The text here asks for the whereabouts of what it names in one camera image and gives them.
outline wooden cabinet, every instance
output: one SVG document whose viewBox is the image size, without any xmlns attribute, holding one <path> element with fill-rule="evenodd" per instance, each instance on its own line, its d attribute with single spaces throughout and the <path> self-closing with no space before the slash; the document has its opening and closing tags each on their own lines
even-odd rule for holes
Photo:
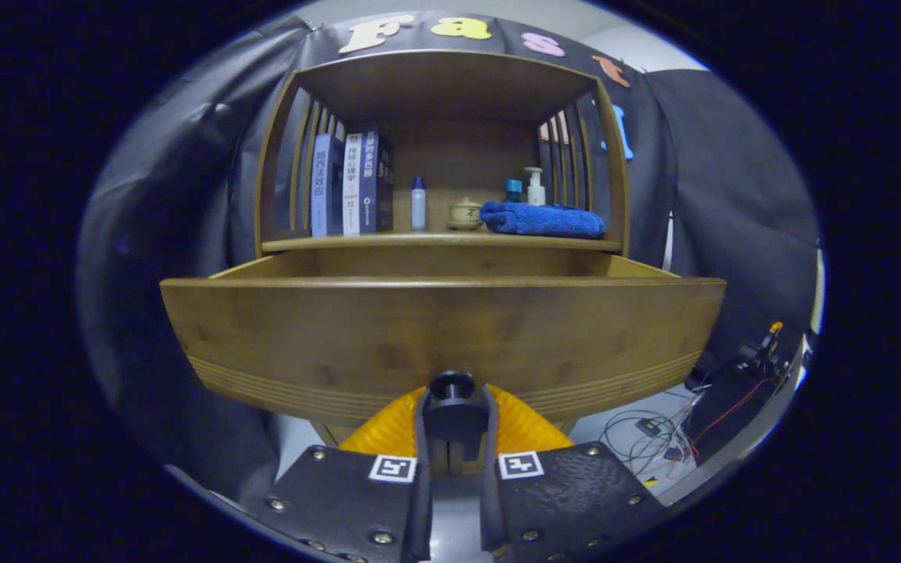
<svg viewBox="0 0 901 563">
<path fill-rule="evenodd" d="M 580 110 L 587 96 L 594 115 Z M 606 178 L 591 173 L 590 118 L 612 147 Z M 391 232 L 310 237 L 308 139 L 337 120 L 380 124 L 393 143 Z M 539 161 L 544 124 L 571 133 L 553 143 L 555 202 L 607 218 L 604 238 L 448 231 L 447 204 L 501 200 L 505 178 Z M 287 127 L 296 145 L 282 154 Z M 162 281 L 180 345 L 212 391 L 340 428 L 451 368 L 555 423 L 668 389 L 704 349 L 725 282 L 623 257 L 622 145 L 600 79 L 544 62 L 407 51 L 294 72 L 257 179 L 260 259 Z M 415 175 L 428 182 L 426 232 L 408 228 Z"/>
</svg>

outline black fabric backdrop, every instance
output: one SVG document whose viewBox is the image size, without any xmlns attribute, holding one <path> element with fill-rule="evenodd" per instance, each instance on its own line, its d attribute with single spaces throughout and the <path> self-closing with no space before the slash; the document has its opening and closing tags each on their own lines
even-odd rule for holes
<svg viewBox="0 0 901 563">
<path fill-rule="evenodd" d="M 672 210 L 673 272 L 729 281 L 711 355 L 735 350 L 779 318 L 789 331 L 782 355 L 793 353 L 811 313 L 816 221 L 794 164 L 739 96 L 708 72 L 643 75 L 615 61 L 629 83 L 623 86 L 591 58 L 603 53 L 564 37 L 483 16 L 473 17 L 487 22 L 491 39 L 444 37 L 429 28 L 462 14 L 412 14 L 415 21 L 385 44 L 344 56 L 480 49 L 600 75 L 625 111 L 635 152 L 630 257 L 660 266 Z M 158 459 L 232 499 L 260 494 L 275 476 L 267 414 L 199 384 L 158 282 L 205 277 L 254 258 L 257 158 L 282 78 L 339 58 L 346 29 L 371 19 L 312 32 L 283 18 L 208 55 L 143 109 L 87 206 L 76 289 L 86 349 L 107 399 Z M 565 57 L 522 46 L 519 36 L 528 31 L 555 37 Z M 590 138 L 601 137 L 590 129 Z"/>
</svg>

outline book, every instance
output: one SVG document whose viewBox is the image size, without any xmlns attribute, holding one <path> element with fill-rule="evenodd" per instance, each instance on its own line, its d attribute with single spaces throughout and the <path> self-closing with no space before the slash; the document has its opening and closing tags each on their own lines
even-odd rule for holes
<svg viewBox="0 0 901 563">
<path fill-rule="evenodd" d="M 343 234 L 343 140 L 316 136 L 311 158 L 311 236 Z"/>
<path fill-rule="evenodd" d="M 357 202 L 361 198 L 361 133 L 350 133 L 346 136 L 346 150 L 343 154 L 343 234 L 359 235 L 361 233 L 361 207 Z"/>
<path fill-rule="evenodd" d="M 362 135 L 361 188 L 358 195 L 361 207 L 360 232 L 391 231 L 391 146 L 376 126 L 369 127 Z"/>
</svg>

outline small bottle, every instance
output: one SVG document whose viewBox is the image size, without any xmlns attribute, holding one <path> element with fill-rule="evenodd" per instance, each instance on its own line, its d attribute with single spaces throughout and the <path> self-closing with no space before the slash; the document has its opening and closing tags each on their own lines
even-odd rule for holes
<svg viewBox="0 0 901 563">
<path fill-rule="evenodd" d="M 520 203 L 523 200 L 523 182 L 516 179 L 507 180 L 507 203 Z"/>
<path fill-rule="evenodd" d="M 412 231 L 423 231 L 426 229 L 426 186 L 422 176 L 412 179 L 411 200 Z"/>
<path fill-rule="evenodd" d="M 544 186 L 540 185 L 540 168 L 526 167 L 523 170 L 530 172 L 530 185 L 526 186 L 526 202 L 532 206 L 543 206 Z"/>
</svg>

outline foam letter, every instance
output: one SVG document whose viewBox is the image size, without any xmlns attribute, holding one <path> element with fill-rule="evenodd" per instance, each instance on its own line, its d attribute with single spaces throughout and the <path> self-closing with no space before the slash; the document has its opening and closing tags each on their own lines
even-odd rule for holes
<svg viewBox="0 0 901 563">
<path fill-rule="evenodd" d="M 436 33 L 436 35 L 468 37 L 468 39 L 489 39 L 493 36 L 489 32 L 489 26 L 482 20 L 473 18 L 440 18 L 437 21 L 439 23 L 429 30 Z"/>
<path fill-rule="evenodd" d="M 565 56 L 565 51 L 562 51 L 562 47 L 558 47 L 558 42 L 555 39 L 551 39 L 551 37 L 545 37 L 537 33 L 525 33 L 521 35 L 521 38 L 523 39 L 523 46 L 532 51 L 557 57 Z"/>
<path fill-rule="evenodd" d="M 621 140 L 625 142 L 625 160 L 631 160 L 635 158 L 635 152 L 632 150 L 632 147 L 628 146 L 628 134 L 625 133 L 625 110 L 618 107 L 618 104 L 612 103 L 611 106 L 614 106 L 614 115 L 618 118 L 618 128 L 621 129 Z"/>
<path fill-rule="evenodd" d="M 393 36 L 398 33 L 398 29 L 400 29 L 400 25 L 398 24 L 410 23 L 412 20 L 415 20 L 415 18 L 405 14 L 403 16 L 371 20 L 354 25 L 354 27 L 350 28 L 350 31 L 353 31 L 354 36 L 350 37 L 350 43 L 346 43 L 346 47 L 339 50 L 339 54 L 358 51 L 366 49 L 367 47 L 376 47 L 385 42 L 385 39 L 378 36 L 379 34 L 385 35 L 386 37 Z"/>
<path fill-rule="evenodd" d="M 608 58 L 600 57 L 597 55 L 593 56 L 594 59 L 600 61 L 600 67 L 603 67 L 604 72 L 611 77 L 616 83 L 621 84 L 623 87 L 630 88 L 632 85 L 628 83 L 628 80 L 625 80 L 625 77 L 621 75 L 621 69 L 618 68 L 618 65 L 612 63 L 612 61 Z"/>
</svg>

